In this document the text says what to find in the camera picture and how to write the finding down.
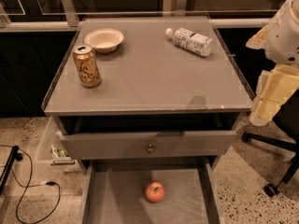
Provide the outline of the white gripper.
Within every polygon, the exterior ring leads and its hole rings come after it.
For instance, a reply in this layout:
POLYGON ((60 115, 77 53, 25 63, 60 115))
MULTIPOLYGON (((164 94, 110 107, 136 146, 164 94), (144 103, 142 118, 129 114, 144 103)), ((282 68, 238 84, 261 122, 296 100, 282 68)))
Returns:
POLYGON ((253 125, 264 126, 299 89, 299 0, 286 0, 246 47, 264 49, 266 58, 278 63, 261 72, 249 116, 253 125))

